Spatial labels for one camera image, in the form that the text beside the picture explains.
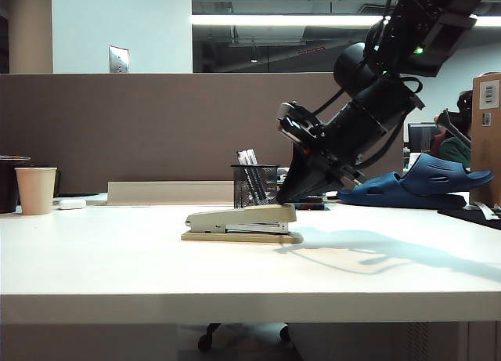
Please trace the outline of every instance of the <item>blue slipper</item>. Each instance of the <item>blue slipper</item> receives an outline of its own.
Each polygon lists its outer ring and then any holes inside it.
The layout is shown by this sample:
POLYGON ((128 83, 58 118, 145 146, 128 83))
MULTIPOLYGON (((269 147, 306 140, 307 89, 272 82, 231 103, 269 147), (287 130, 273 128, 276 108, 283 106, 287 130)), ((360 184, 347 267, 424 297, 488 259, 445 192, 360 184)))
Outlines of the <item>blue slipper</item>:
POLYGON ((422 153, 399 182, 412 194, 435 195, 470 191, 493 179, 491 171, 469 172, 461 163, 422 153))
POLYGON ((463 208, 466 201, 460 195, 416 195, 403 187, 402 180, 394 171, 370 179, 353 190, 339 190, 337 197, 346 204, 375 207, 456 209, 463 208))

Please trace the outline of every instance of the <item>beige stapler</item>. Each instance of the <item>beige stapler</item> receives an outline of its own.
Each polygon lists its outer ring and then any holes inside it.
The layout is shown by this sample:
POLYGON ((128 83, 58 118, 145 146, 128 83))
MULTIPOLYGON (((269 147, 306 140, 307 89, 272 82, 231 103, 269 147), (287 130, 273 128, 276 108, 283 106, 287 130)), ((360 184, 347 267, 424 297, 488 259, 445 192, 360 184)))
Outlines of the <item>beige stapler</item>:
POLYGON ((298 244, 303 240, 301 234, 288 229, 288 223, 295 221, 296 210, 292 204, 199 212, 186 218, 191 230, 183 233, 181 239, 298 244))

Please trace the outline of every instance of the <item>wall plate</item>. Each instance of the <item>wall plate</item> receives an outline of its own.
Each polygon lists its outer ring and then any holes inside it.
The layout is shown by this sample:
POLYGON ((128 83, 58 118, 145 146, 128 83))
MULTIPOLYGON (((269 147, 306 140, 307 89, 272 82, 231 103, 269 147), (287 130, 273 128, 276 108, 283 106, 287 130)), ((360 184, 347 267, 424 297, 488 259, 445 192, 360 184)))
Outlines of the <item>wall plate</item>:
POLYGON ((128 49, 108 46, 110 54, 110 73, 128 73, 128 49))

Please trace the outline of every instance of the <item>desk surface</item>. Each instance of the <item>desk surface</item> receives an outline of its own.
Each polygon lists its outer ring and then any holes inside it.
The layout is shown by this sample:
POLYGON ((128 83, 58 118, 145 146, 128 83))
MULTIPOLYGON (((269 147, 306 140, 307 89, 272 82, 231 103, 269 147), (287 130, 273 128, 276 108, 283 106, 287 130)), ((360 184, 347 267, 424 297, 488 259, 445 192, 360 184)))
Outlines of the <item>desk surface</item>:
POLYGON ((428 210, 298 211, 302 244, 181 241, 221 207, 0 215, 3 323, 501 319, 501 232, 428 210))

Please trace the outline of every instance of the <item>white cup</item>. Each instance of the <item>white cup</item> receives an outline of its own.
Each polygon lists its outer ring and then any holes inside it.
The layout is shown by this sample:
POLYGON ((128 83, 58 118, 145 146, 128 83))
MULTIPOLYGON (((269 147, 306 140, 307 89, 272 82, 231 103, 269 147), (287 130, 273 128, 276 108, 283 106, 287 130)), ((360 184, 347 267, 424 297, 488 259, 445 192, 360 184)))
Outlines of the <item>white cup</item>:
POLYGON ((57 168, 15 168, 23 215, 52 212, 57 168))

